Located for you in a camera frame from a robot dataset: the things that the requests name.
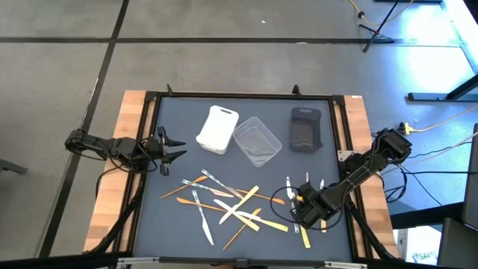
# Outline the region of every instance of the transparent plastic tray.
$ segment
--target transparent plastic tray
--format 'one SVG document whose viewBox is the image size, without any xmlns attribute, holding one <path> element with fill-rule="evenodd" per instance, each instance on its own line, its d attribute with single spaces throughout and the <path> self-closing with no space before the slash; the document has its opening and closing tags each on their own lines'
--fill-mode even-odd
<svg viewBox="0 0 478 269">
<path fill-rule="evenodd" d="M 267 163 L 282 144 L 257 117 L 250 117 L 234 129 L 236 144 L 256 167 Z"/>
</svg>

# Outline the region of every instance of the concrete floor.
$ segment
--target concrete floor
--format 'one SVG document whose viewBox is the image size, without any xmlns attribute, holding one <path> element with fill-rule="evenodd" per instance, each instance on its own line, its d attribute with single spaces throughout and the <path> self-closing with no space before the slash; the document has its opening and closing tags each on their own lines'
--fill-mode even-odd
<svg viewBox="0 0 478 269">
<path fill-rule="evenodd" d="M 0 37 L 110 37 L 122 1 L 0 0 Z M 357 1 L 379 21 L 390 4 Z M 472 106 L 410 103 L 410 91 L 447 92 L 474 72 L 448 14 L 413 4 L 382 32 L 429 46 L 337 44 L 117 44 L 90 133 L 113 134 L 124 90 L 243 91 L 362 95 L 371 130 L 400 121 L 423 128 Z M 131 1 L 121 37 L 366 38 L 348 1 Z M 0 259 L 32 257 L 69 156 L 63 142 L 77 128 L 107 44 L 0 43 L 0 158 L 28 166 L 24 176 L 0 173 Z M 414 153 L 440 149 L 471 134 L 478 111 L 409 136 Z M 469 146 L 411 170 L 464 170 Z M 52 255 L 80 253 L 104 164 L 81 160 Z M 463 199 L 464 176 L 420 175 L 442 203 Z M 399 173 L 386 188 L 401 184 Z M 391 213 L 436 206 L 409 179 Z"/>
</svg>

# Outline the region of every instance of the yellow cable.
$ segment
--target yellow cable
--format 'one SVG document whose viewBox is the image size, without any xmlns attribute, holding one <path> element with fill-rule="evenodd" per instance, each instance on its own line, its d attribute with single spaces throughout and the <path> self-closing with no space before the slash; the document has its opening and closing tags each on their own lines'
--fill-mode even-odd
<svg viewBox="0 0 478 269">
<path fill-rule="evenodd" d="M 453 119 L 456 118 L 456 117 L 459 117 L 459 116 L 461 116 L 461 115 L 463 115 L 463 114 L 466 114 L 466 113 L 468 113 L 468 112 L 470 112 L 470 111 L 472 111 L 472 110 L 474 110 L 474 109 L 477 109 L 477 108 L 478 108 L 478 105 L 472 106 L 471 108 L 469 108 L 469 109 L 467 109 L 467 110 L 465 110 L 465 111 L 463 111 L 463 112 L 460 112 L 460 113 L 458 113 L 458 114 L 455 115 L 455 116 L 449 117 L 449 118 L 446 119 L 446 120 L 442 120 L 441 122 L 436 123 L 436 124 L 434 124 L 434 125 L 432 125 L 432 126 L 428 126 L 428 127 L 424 128 L 424 129 L 413 129 L 412 127 L 409 127 L 409 128 L 410 128 L 410 131 L 411 131 L 411 132 L 424 132 L 424 131 L 428 131 L 428 130 L 430 130 L 430 129 L 433 129 L 433 128 L 437 127 L 437 126 L 440 126 L 440 125 L 442 125 L 442 124 L 444 124 L 444 123 L 446 123 L 446 122 L 448 122 L 448 121 L 450 121 L 450 120 L 453 120 Z"/>
<path fill-rule="evenodd" d="M 410 2 L 402 9 L 400 10 L 397 14 L 395 14 L 393 17 L 391 17 L 390 19 L 387 19 L 387 22 L 390 22 L 392 19 L 395 19 L 397 18 L 403 11 L 405 11 L 405 9 L 407 9 L 407 7 L 409 7 L 412 3 L 413 3 L 414 0 L 410 0 Z M 359 9 L 359 7 L 357 7 L 357 4 L 353 1 L 353 0 L 349 0 L 349 3 L 352 4 L 352 6 L 355 8 L 355 10 L 357 11 L 357 13 L 360 13 L 361 10 Z M 371 21 L 369 21 L 367 18 L 365 18 L 365 15 L 362 16 L 362 19 L 364 19 L 364 21 L 369 24 L 369 25 L 381 25 L 381 23 L 373 23 Z"/>
</svg>

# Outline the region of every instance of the white cable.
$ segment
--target white cable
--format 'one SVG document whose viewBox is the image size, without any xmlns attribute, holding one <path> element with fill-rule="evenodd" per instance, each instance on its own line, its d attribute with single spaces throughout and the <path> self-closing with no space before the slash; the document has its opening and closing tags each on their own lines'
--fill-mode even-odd
<svg viewBox="0 0 478 269">
<path fill-rule="evenodd" d="M 424 162 L 424 161 L 431 160 L 431 159 L 433 159 L 433 158 L 435 158 L 435 157 L 438 157 L 438 156 L 440 156 L 440 155 L 442 155 L 442 154 L 444 154 L 444 153 L 446 153 L 446 152 L 449 152 L 450 150 L 452 150 L 452 149 L 458 147 L 460 144 L 462 144 L 462 143 L 464 143 L 464 142 L 470 140 L 470 139 L 473 138 L 475 135 L 478 135 L 478 132 L 472 134 L 471 136 L 465 138 L 464 140 L 461 140 L 460 142 L 456 143 L 455 145 L 453 145 L 452 147 L 450 147 L 450 148 L 447 149 L 447 150 L 444 150 L 444 151 L 442 151 L 442 152 L 440 152 L 440 153 L 438 153 L 438 154 L 435 154 L 435 155 L 433 155 L 433 156 L 430 156 L 430 157 L 428 157 L 428 158 L 421 159 L 421 160 L 419 160 L 419 161 L 414 161 L 414 162 L 412 162 L 412 163 L 410 163 L 410 164 L 402 164 L 402 166 L 403 166 L 403 167 L 409 167 L 409 166 L 411 166 L 411 165 L 415 165 L 415 164 L 419 164 L 419 163 Z M 382 173 L 381 175 L 384 176 L 385 174 L 388 174 L 388 173 L 390 173 L 391 171 L 395 171 L 395 170 L 397 170 L 397 169 L 399 169 L 399 167 L 395 167 L 395 168 L 393 168 L 393 169 L 390 169 L 390 170 L 388 170 L 388 171 Z"/>
</svg>

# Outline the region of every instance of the white container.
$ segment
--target white container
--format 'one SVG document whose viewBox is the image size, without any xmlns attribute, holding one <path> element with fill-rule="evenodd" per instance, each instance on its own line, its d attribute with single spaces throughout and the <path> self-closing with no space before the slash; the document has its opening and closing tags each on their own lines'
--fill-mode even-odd
<svg viewBox="0 0 478 269">
<path fill-rule="evenodd" d="M 282 148 L 281 142 L 257 117 L 250 117 L 234 130 L 234 139 L 255 167 L 267 163 Z"/>
<path fill-rule="evenodd" d="M 196 141 L 203 149 L 224 154 L 238 120 L 237 112 L 213 105 L 201 132 L 196 136 Z"/>
</svg>

